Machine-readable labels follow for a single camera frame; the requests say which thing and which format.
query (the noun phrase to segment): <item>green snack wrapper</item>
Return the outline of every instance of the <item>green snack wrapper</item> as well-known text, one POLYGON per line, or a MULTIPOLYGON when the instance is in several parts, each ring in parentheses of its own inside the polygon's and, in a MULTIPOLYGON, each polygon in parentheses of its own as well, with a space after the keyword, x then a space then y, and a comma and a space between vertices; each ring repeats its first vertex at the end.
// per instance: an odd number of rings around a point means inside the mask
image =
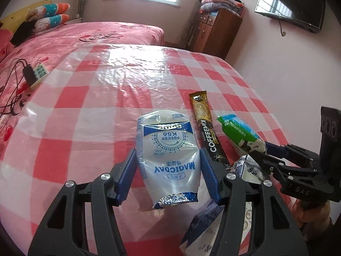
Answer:
POLYGON ((240 156, 252 151, 266 153, 265 141, 236 115, 218 116, 223 132, 240 156))

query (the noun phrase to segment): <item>television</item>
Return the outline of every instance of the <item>television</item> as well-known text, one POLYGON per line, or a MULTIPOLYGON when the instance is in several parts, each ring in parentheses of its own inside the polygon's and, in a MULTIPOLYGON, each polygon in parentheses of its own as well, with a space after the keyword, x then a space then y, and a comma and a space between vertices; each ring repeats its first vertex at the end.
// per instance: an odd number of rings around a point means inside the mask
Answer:
POLYGON ((258 0, 255 12, 318 33, 322 29, 325 8, 325 0, 258 0))

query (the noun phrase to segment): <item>black cable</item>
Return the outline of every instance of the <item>black cable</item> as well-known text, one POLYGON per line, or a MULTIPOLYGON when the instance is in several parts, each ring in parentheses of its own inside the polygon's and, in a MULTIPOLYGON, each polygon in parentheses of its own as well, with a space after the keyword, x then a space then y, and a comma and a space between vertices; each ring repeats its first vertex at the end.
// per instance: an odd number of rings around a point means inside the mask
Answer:
POLYGON ((279 27, 281 28, 281 36, 282 36, 282 37, 285 37, 285 35, 286 35, 286 32, 282 31, 282 24, 281 24, 281 20, 278 20, 278 22, 279 22, 279 27))
MULTIPOLYGON (((18 64, 21 64, 23 66, 23 69, 28 66, 28 62, 26 61, 26 59, 16 59, 17 61, 15 62, 14 66, 12 67, 11 71, 9 72, 9 75, 7 77, 7 80, 6 80, 6 83, 3 87, 3 91, 1 91, 0 93, 0 97, 2 96, 2 94, 4 93, 4 90, 6 89, 7 85, 8 85, 8 82, 11 78, 11 75, 13 72, 15 72, 15 81, 16 81, 16 87, 15 89, 13 90, 13 92, 11 93, 10 97, 8 98, 5 106, 0 106, 0 108, 3 109, 2 112, 0 112, 0 119, 2 118, 3 115, 10 115, 10 117, 8 118, 7 122, 5 123, 5 125, 1 128, 0 130, 0 133, 3 131, 3 129, 6 127, 9 119, 11 118, 11 116, 16 116, 18 115, 19 113, 15 113, 14 109, 18 103, 18 101, 20 101, 20 99, 22 98, 22 95, 18 95, 18 88, 19 88, 19 85, 21 83, 21 81, 24 79, 24 76, 21 77, 20 81, 18 81, 18 74, 17 74, 17 65, 18 64), (10 111, 9 112, 6 112, 6 108, 7 107, 10 107, 10 111)), ((20 108, 22 108, 22 104, 23 104, 23 101, 26 101, 25 99, 22 99, 20 101, 20 108)))

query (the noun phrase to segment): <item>wooden cabinet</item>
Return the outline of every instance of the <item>wooden cabinet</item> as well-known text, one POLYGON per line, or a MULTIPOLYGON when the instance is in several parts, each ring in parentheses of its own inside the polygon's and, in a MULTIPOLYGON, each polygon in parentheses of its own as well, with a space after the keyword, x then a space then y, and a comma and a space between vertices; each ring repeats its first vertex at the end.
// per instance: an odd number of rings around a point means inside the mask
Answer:
POLYGON ((211 15, 200 14, 189 50, 225 59, 241 22, 239 16, 224 9, 211 15))

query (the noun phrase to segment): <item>pink pillow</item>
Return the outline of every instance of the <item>pink pillow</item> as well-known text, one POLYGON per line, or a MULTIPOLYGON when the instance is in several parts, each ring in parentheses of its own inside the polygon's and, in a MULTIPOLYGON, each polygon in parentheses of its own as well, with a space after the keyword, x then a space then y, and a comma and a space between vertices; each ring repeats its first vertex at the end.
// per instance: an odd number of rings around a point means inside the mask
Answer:
POLYGON ((9 30, 0 30, 0 62, 14 49, 14 45, 10 42, 12 37, 13 33, 9 30))

